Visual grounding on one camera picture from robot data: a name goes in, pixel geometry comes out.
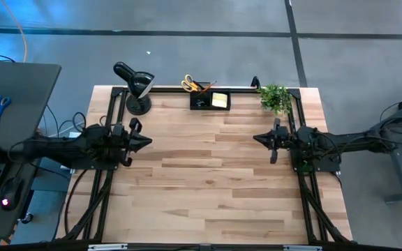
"black desk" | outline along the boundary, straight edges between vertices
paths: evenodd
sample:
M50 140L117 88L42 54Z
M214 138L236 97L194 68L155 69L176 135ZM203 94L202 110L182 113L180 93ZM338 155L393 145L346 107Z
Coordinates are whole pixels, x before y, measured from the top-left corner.
M58 65L0 62L0 95L12 98L0 120L0 147L3 150L33 135L60 70ZM5 180L14 177L20 166L15 164L9 168ZM20 218L35 172L36 168L29 164L20 172L24 185L16 209L3 211L0 206L0 238L8 237Z

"yellow sticky note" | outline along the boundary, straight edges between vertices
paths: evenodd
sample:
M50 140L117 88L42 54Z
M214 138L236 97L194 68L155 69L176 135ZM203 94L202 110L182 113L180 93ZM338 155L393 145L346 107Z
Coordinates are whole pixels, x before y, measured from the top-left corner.
M212 106L226 108L228 106L228 96L222 93L213 93Z

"wooden table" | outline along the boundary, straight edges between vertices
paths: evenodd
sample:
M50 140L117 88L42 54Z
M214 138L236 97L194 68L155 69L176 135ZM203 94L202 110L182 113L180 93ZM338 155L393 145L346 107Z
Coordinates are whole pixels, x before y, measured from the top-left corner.
M88 125L106 115L111 88L94 87ZM318 89L300 91L306 124L326 132ZM153 143L132 154L131 167L120 166L114 173L103 242L307 243L299 184L288 152L279 150L278 162L271 165L270 152L252 138L274 124L274 114L261 108L257 94L232 94L230 111L190 111L187 93L150 96L153 107L138 118L141 134ZM125 111L124 124L132 117ZM287 125L287 116L281 120ZM88 207L93 177L88 171L77 186L70 226ZM325 212L351 239L339 182L318 173L318 184ZM315 213L312 216L319 237ZM63 235L62 214L57 237Z

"green plant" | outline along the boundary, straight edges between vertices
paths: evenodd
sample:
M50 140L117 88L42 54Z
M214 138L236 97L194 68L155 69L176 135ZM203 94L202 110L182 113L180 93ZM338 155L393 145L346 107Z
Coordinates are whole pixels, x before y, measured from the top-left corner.
M274 111L276 115L279 112L290 113L291 97L286 87L269 84L266 88L258 89L258 93L262 98L262 106L264 108Z

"gray concrete floor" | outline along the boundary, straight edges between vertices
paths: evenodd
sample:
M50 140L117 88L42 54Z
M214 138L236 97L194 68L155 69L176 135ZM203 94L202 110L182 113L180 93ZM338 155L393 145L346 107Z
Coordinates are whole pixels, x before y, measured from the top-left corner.
M289 31L283 0L6 1L26 28ZM292 0L292 7L298 32L402 34L402 1ZM1 27L14 24L0 3ZM257 75L263 84L299 86L290 38L28 35L27 41L28 62L63 67L50 99L59 123L87 110L94 85L123 84L112 72L117 61L155 74L159 84L177 84L190 73L223 85L248 86ZM385 107L402 100L402 40L300 39L299 43L308 86L320 90L330 132L365 130L378 122ZM22 53L19 35L0 34L0 54L20 61ZM52 131L52 118L46 116ZM346 153L341 169L354 239L402 247L402 202L383 201L384 196L400 192L389 158ZM55 189L47 178L37 184L43 190ZM38 211L42 202L55 206ZM23 226L14 242L51 239L62 202L58 193L35 196L30 210L55 216L38 217Z

